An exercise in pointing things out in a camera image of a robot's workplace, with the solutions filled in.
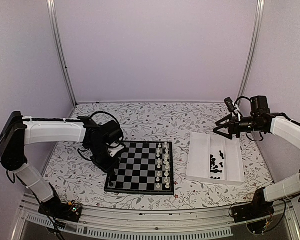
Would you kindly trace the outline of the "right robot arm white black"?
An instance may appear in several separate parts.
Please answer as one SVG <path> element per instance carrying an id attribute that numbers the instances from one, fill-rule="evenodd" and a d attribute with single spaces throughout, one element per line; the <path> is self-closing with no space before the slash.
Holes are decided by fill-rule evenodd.
<path id="1" fill-rule="evenodd" d="M 272 134 L 300 150 L 300 123 L 289 118 L 282 112 L 271 112 L 266 96 L 258 95 L 251 98 L 241 96 L 238 100 L 250 102 L 250 116 L 242 116 L 236 101 L 230 97 L 224 99 L 229 115 L 215 123 L 215 134 L 229 140 L 241 133 L 259 132 L 259 135 Z M 264 187 L 254 193 L 248 213 L 252 218 L 259 218 L 268 210 L 273 202 L 300 195 L 300 170 L 293 176 L 273 185 Z"/>

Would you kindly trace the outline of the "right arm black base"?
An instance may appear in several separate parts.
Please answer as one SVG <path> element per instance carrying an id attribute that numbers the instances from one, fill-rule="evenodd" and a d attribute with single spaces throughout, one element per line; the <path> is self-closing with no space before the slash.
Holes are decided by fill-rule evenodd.
<path id="1" fill-rule="evenodd" d="M 274 218 L 273 202 L 253 201 L 248 204 L 231 206 L 228 214 L 234 219 L 235 223 L 247 222 L 247 229 L 254 235 L 264 234 Z"/>

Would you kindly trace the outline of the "white plastic divided tray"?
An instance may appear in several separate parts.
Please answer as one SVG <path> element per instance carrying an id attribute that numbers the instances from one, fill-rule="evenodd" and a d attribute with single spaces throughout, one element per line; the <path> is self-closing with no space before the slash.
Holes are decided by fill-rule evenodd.
<path id="1" fill-rule="evenodd" d="M 239 139 L 192 132 L 185 179 L 240 186 L 245 182 Z"/>

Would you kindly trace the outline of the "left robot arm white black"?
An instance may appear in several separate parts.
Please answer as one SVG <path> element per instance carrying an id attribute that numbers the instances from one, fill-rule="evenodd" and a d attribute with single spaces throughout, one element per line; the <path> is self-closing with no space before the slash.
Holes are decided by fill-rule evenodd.
<path id="1" fill-rule="evenodd" d="M 55 189 L 29 163 L 25 148 L 59 142 L 79 143 L 91 153 L 90 161 L 102 172 L 111 173 L 118 162 L 124 133 L 113 118 L 98 124 L 93 116 L 75 118 L 37 118 L 14 111 L 0 134 L 0 164 L 13 173 L 34 193 L 40 204 L 53 216 L 64 213 L 64 205 Z"/>

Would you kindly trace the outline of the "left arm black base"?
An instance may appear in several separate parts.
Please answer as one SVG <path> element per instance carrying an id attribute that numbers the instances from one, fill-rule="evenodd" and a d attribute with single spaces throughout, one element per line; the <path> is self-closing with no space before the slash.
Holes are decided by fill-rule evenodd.
<path id="1" fill-rule="evenodd" d="M 83 205 L 74 200 L 62 202 L 58 199 L 51 199 L 47 202 L 41 202 L 38 212 L 55 219 L 78 223 L 81 218 L 82 208 Z"/>

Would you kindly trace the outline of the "black and grey chessboard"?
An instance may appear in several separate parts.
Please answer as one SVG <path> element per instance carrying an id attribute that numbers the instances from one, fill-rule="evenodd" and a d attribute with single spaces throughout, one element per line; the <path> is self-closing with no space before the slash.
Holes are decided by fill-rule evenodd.
<path id="1" fill-rule="evenodd" d="M 155 190 L 156 179 L 156 150 L 158 143 L 164 141 L 123 141 L 125 149 L 119 156 L 119 163 L 113 174 L 108 174 L 104 191 L 110 193 L 135 195 L 172 196 L 174 189 L 173 143 L 167 141 L 172 157 L 171 190 Z"/>

